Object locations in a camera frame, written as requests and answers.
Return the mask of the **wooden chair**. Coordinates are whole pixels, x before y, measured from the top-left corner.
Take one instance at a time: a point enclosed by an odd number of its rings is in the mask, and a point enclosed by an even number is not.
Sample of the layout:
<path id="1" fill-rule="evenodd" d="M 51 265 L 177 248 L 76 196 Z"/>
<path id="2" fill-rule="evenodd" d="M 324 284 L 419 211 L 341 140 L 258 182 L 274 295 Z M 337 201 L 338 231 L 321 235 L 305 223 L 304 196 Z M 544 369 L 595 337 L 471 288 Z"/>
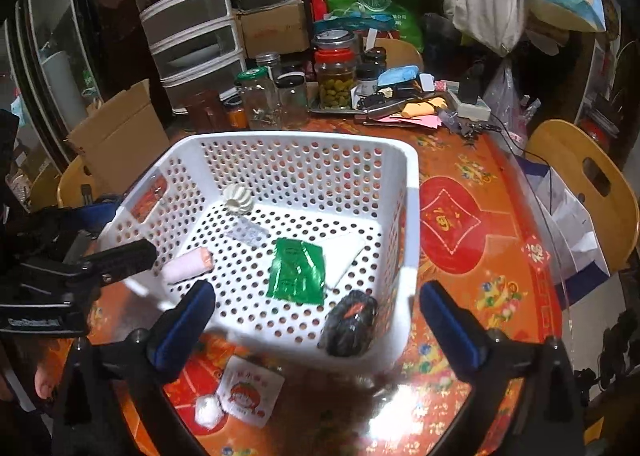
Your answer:
<path id="1" fill-rule="evenodd" d="M 95 202 L 103 193 L 81 156 L 77 156 L 62 173 L 56 200 L 60 208 L 79 208 Z"/>
<path id="2" fill-rule="evenodd" d="M 626 268 L 639 238 L 639 204 L 628 181 L 600 145 L 574 124 L 548 119 L 526 144 L 525 154 L 542 158 L 590 213 L 608 269 Z"/>

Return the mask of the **grey plastic drawer tower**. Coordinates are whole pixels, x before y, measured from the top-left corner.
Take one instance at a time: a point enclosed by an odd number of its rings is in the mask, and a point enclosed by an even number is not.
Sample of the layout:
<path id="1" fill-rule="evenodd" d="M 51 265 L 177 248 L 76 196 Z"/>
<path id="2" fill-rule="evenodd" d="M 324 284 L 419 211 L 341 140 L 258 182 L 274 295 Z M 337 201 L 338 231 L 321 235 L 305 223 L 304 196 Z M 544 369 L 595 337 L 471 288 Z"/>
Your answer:
<path id="1" fill-rule="evenodd" d="M 172 112 L 206 89 L 224 100 L 246 70 L 245 52 L 231 0 L 135 0 L 160 84 Z"/>

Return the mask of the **green foil packet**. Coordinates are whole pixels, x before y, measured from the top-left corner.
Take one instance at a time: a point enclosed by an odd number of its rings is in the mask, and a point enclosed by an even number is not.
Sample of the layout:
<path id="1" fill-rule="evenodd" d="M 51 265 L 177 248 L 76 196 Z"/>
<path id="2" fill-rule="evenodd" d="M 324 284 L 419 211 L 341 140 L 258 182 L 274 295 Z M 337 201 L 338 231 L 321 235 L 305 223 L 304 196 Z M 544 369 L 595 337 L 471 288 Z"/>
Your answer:
<path id="1" fill-rule="evenodd" d="M 267 297 L 322 306 L 326 261 L 320 246 L 298 239 L 277 239 L 269 269 Z"/>

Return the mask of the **right wooden chair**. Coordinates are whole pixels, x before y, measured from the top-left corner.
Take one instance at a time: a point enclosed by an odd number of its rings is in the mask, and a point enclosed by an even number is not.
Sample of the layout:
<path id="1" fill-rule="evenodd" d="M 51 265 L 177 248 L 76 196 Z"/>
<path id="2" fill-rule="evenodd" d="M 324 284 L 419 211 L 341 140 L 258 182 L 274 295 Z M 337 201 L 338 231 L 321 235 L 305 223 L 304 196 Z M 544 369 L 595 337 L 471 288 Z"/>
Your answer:
<path id="1" fill-rule="evenodd" d="M 608 269 L 626 268 L 639 238 L 639 204 L 628 181 L 600 145 L 574 124 L 548 119 L 526 144 L 525 154 L 542 158 L 590 213 Z"/>

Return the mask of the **pink white soft roll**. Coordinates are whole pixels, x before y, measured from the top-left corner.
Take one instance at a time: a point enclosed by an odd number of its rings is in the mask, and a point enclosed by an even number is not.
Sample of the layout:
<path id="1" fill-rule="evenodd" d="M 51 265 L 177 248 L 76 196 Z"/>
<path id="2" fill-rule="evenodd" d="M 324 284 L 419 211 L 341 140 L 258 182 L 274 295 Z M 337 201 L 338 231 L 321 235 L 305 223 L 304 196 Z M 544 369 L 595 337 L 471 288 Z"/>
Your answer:
<path id="1" fill-rule="evenodd" d="M 176 285 L 210 272 L 213 268 L 212 254 L 206 247 L 198 247 L 166 263 L 160 270 L 160 275 L 165 284 Z"/>

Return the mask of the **black soft pouch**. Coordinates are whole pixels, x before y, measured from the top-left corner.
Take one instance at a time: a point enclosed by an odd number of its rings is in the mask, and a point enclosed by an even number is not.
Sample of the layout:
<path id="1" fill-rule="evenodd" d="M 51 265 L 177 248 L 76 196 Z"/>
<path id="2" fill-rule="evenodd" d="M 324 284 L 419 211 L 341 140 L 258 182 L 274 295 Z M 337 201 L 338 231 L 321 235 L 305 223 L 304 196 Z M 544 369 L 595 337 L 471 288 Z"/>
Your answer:
<path id="1" fill-rule="evenodd" d="M 359 289 L 344 297 L 326 316 L 321 348 L 334 358 L 353 358 L 370 346 L 378 302 Z"/>

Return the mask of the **white perforated plastic basket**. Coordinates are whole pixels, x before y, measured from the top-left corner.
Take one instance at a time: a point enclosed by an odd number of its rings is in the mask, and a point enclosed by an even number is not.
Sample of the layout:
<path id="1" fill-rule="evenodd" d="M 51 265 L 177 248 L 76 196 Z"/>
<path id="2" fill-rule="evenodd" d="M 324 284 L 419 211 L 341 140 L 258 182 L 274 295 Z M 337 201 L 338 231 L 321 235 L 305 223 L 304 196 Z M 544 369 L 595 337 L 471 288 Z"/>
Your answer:
<path id="1" fill-rule="evenodd" d="M 190 289 L 166 265 L 207 250 L 212 331 L 327 372 L 385 372 L 408 342 L 416 294 L 418 153 L 366 135 L 191 135 L 129 191 L 96 246 L 139 239 L 157 256 L 126 284 L 160 308 Z"/>

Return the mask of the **brown cardboard box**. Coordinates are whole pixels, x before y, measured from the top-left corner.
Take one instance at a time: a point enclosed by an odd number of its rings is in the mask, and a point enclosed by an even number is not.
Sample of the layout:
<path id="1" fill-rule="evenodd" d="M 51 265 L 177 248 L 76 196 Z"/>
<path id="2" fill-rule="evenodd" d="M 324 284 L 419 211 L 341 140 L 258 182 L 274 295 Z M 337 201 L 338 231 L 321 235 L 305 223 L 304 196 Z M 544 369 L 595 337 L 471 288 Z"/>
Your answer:
<path id="1" fill-rule="evenodd" d="M 144 79 L 93 111 L 66 138 L 92 176 L 122 194 L 143 175 L 170 142 Z"/>

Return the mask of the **clear empty glass jar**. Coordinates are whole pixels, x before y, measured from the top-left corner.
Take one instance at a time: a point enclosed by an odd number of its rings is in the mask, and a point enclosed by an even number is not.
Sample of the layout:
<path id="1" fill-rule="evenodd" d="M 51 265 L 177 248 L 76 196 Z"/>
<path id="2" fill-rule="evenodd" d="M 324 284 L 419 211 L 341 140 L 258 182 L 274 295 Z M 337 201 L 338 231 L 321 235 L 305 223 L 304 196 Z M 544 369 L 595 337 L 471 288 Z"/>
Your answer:
<path id="1" fill-rule="evenodd" d="M 306 77 L 302 72 L 291 72 L 276 79 L 281 105 L 282 126 L 302 129 L 309 119 Z"/>

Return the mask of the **left wooden chair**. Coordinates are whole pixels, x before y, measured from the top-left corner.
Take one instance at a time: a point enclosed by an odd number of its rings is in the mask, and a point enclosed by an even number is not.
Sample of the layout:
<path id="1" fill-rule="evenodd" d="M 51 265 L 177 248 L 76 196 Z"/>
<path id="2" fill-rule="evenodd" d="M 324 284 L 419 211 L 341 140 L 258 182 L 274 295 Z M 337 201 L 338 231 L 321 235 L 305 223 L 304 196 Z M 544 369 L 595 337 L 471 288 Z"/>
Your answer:
<path id="1" fill-rule="evenodd" d="M 103 193 L 81 156 L 77 156 L 62 173 L 56 200 L 60 208 L 79 208 L 95 202 Z"/>

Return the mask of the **white tomato print packet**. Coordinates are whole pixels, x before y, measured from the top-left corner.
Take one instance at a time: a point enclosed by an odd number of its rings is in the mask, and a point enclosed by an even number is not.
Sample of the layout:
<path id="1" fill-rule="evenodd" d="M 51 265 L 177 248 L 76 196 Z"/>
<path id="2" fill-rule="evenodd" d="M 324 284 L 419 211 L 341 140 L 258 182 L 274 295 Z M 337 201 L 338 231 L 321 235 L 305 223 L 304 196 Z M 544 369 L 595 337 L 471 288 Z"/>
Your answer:
<path id="1" fill-rule="evenodd" d="M 277 372 L 232 355 L 224 368 L 216 395 L 224 413 L 244 424 L 264 428 L 283 384 L 284 378 Z"/>

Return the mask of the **white ribbed round toy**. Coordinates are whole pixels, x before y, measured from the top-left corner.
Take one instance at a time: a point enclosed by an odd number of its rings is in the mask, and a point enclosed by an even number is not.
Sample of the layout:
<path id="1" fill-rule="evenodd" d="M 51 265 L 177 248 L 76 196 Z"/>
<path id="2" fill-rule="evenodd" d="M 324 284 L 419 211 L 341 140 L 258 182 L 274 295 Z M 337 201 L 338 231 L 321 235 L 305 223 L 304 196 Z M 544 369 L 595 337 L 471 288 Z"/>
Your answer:
<path id="1" fill-rule="evenodd" d="M 235 215 L 247 215 L 254 207 L 252 190 L 242 183 L 233 183 L 225 187 L 222 191 L 222 199 L 224 200 L 224 209 Z"/>

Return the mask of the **green lid glass jar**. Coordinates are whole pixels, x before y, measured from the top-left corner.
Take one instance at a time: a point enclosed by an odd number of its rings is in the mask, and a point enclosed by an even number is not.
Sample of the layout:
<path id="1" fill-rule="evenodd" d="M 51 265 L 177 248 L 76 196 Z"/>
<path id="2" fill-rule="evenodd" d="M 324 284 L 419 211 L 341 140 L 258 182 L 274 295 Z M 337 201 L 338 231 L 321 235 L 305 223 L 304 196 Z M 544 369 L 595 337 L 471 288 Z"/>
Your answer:
<path id="1" fill-rule="evenodd" d="M 268 68 L 257 66 L 241 72 L 235 83 L 240 91 L 248 127 L 252 130 L 280 129 L 280 103 Z"/>

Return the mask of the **red lid pickle jar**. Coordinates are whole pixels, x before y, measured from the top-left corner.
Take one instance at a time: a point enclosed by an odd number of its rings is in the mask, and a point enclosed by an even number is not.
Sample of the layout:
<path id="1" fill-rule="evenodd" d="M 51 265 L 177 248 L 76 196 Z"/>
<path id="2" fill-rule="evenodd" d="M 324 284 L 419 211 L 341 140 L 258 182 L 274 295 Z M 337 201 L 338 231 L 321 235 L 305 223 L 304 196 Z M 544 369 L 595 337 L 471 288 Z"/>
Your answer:
<path id="1" fill-rule="evenodd" d="M 314 68 L 319 86 L 320 108 L 328 111 L 352 108 L 352 87 L 356 84 L 356 57 L 349 48 L 318 49 Z"/>

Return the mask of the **white blue paper bag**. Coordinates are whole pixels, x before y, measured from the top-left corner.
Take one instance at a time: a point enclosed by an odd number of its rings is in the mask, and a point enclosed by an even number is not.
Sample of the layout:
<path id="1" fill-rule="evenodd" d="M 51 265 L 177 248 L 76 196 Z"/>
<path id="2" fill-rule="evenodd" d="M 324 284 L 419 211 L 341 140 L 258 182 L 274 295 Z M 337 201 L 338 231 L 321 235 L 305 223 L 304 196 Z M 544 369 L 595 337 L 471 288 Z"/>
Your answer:
<path id="1" fill-rule="evenodd" d="M 533 195 L 539 226 L 551 246 L 553 285 L 562 310 L 573 306 L 611 275 L 596 228 L 584 204 L 551 167 L 518 157 Z"/>

